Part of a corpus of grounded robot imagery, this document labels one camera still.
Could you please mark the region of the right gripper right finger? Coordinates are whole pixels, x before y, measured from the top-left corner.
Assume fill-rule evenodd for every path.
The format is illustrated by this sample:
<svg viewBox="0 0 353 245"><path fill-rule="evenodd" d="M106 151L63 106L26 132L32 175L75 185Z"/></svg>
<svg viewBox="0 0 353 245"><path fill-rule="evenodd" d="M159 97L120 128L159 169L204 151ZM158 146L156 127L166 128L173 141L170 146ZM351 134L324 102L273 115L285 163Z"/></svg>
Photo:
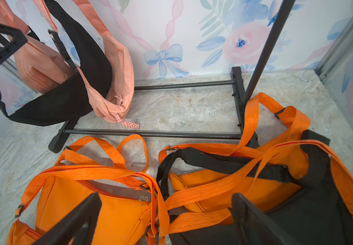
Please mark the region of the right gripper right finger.
<svg viewBox="0 0 353 245"><path fill-rule="evenodd" d="M228 229L230 245L298 245L299 242L244 195L231 198L234 225Z"/></svg>

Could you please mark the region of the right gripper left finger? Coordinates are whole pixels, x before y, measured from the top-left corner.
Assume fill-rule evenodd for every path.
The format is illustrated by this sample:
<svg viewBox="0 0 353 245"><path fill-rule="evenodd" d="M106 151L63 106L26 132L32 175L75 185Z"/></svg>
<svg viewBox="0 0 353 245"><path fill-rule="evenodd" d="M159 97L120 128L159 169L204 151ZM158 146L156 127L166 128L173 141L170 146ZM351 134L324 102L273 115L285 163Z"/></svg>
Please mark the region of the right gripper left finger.
<svg viewBox="0 0 353 245"><path fill-rule="evenodd" d="M35 245L90 245L97 226L102 202L98 193L78 206L34 242Z"/></svg>

